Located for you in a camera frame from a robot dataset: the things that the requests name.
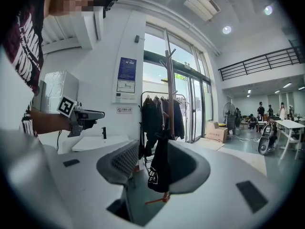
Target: black railing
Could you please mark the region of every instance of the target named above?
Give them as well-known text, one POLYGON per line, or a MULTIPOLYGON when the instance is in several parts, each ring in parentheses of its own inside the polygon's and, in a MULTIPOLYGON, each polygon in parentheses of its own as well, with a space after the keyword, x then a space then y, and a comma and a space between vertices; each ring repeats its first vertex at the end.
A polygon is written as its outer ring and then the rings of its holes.
POLYGON ((222 80, 225 81, 242 75, 304 62, 304 48, 292 47, 234 63, 219 69, 219 71, 222 80))

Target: standing fan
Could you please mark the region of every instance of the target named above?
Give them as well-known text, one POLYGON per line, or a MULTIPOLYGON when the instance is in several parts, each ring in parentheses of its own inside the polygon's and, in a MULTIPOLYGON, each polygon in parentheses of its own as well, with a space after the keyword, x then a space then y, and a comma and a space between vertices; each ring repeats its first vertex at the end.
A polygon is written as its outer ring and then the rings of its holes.
POLYGON ((235 135, 235 107, 231 103, 226 103, 224 106, 224 119, 225 119, 225 126, 228 128, 229 131, 232 130, 233 134, 235 135))

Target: cable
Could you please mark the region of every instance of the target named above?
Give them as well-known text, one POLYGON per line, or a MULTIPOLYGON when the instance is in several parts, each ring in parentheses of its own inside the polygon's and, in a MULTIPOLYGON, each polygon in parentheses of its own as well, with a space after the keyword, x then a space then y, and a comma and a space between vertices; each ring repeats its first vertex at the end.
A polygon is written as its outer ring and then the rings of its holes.
POLYGON ((58 140, 59 140, 59 136, 61 135, 61 133, 62 133, 62 130, 60 130, 60 131, 58 132, 58 137, 57 137, 57 148, 56 148, 57 152, 58 152, 58 150, 59 150, 58 140))

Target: air conditioner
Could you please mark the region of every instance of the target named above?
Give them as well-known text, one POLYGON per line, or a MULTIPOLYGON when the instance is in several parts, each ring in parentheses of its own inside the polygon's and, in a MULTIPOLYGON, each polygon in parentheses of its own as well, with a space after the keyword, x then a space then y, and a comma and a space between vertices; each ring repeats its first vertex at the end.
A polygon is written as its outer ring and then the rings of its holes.
POLYGON ((184 5, 195 12, 204 21, 210 20, 220 12, 220 8, 213 0, 187 0, 184 5))

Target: balcony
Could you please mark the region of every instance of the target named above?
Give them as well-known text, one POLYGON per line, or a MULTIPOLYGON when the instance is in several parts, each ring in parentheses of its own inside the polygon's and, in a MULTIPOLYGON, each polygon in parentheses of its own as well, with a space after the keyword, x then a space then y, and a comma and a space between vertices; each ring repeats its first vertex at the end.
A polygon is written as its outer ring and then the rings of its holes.
POLYGON ((291 47, 254 58, 234 63, 219 69, 222 81, 252 73, 272 70, 287 65, 301 64, 305 62, 304 48, 291 47))

